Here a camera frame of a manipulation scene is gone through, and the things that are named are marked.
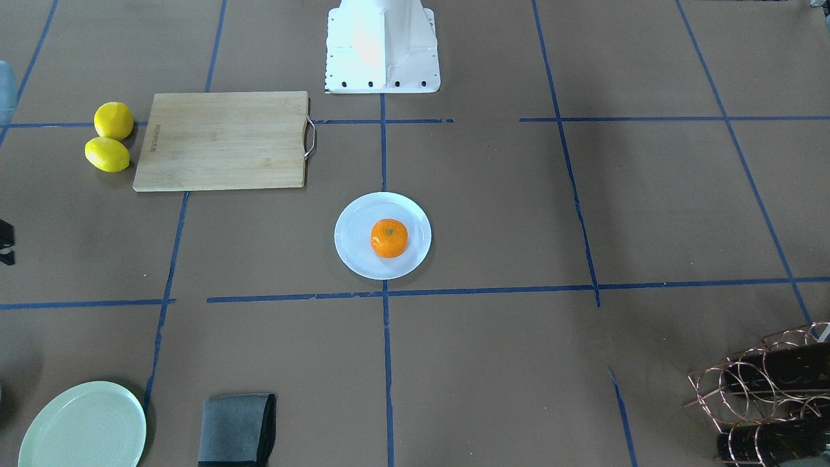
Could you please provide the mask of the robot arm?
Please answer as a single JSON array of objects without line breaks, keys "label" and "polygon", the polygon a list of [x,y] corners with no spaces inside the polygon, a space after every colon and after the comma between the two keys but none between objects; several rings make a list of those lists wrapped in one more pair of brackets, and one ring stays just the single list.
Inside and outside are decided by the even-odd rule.
[{"label": "robot arm", "polygon": [[[1,61],[1,127],[2,135],[8,130],[8,125],[18,104],[17,78],[13,68],[8,62]],[[12,250],[15,245],[15,231],[9,222],[1,219],[1,261],[8,266],[17,263],[15,252]]]}]

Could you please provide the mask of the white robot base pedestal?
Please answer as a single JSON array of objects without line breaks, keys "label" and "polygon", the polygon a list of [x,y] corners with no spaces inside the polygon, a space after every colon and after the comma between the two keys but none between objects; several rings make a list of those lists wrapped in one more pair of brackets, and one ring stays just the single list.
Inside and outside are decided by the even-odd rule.
[{"label": "white robot base pedestal", "polygon": [[435,93],[436,21],[420,1],[342,1],[327,17],[324,91]]}]

